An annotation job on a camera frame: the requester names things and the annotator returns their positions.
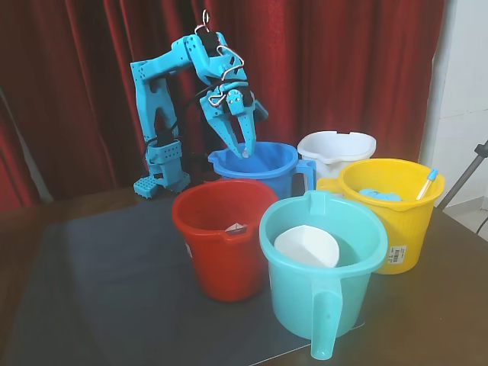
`barcode sticker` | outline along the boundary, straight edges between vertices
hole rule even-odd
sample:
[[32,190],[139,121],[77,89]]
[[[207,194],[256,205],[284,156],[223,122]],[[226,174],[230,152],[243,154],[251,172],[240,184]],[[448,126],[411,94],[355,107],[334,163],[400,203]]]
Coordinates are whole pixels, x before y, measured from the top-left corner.
[[401,265],[405,259],[406,246],[391,246],[388,252],[389,265]]

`tripod leg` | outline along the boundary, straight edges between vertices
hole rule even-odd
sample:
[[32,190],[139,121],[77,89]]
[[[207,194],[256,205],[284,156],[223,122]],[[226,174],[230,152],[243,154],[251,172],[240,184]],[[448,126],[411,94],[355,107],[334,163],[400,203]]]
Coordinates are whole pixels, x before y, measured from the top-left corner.
[[467,167],[466,171],[463,175],[456,181],[454,186],[451,190],[445,195],[442,199],[441,203],[437,206],[438,209],[444,210],[446,206],[451,202],[454,196],[459,192],[459,190],[463,187],[464,183],[472,176],[472,174],[476,171],[478,166],[483,162],[483,160],[488,157],[488,141],[485,142],[484,145],[478,145],[477,148],[474,150],[478,156],[473,160],[470,166]]

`cable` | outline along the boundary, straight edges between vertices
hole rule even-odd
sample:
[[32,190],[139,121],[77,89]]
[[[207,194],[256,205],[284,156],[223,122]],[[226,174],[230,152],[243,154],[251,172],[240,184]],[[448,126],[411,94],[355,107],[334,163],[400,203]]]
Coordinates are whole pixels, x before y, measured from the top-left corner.
[[[217,86],[221,86],[222,84],[227,84],[227,83],[231,83],[231,82],[245,82],[245,80],[241,80],[241,79],[217,80],[215,83],[208,85],[206,88],[203,88],[197,94],[195,94],[189,101],[187,101],[183,105],[183,107],[181,107],[179,109],[178,113],[176,113],[176,121],[173,123],[173,125],[168,130],[165,130],[165,132],[166,133],[172,133],[172,131],[178,126],[178,122],[181,120],[181,117],[183,117],[183,114],[186,112],[188,107],[190,107],[190,105],[192,105],[198,99],[200,99],[202,97],[202,95],[206,94],[211,89],[215,89]],[[153,137],[152,139],[149,139],[146,141],[145,146],[144,146],[144,152],[143,152],[143,161],[144,162],[146,161],[147,148],[149,147],[149,145],[151,143],[153,143],[154,141],[157,141],[158,138],[159,137],[156,136],[156,137]]]
[[481,223],[480,227],[478,227],[478,230],[476,230],[476,234],[479,234],[481,229],[483,228],[483,225],[485,223],[488,223],[488,217]]

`dark table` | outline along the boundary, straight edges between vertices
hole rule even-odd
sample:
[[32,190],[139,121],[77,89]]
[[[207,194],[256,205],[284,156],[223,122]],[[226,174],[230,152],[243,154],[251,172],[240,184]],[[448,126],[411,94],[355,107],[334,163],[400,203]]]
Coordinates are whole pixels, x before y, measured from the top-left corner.
[[[126,189],[0,214],[0,359],[44,229],[141,200]],[[487,281],[488,242],[434,210],[419,264],[372,276],[368,326],[338,339],[332,360],[313,360],[306,347],[263,365],[487,365]]]

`blue cap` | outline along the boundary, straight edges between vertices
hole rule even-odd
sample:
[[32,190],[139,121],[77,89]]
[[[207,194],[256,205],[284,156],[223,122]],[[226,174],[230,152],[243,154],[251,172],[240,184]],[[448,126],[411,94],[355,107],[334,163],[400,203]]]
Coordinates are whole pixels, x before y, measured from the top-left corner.
[[427,177],[427,179],[428,179],[429,181],[434,181],[434,180],[437,178],[437,174],[438,174],[437,169],[433,169],[433,170],[431,170],[431,171],[430,171],[430,174],[429,174],[429,176]]

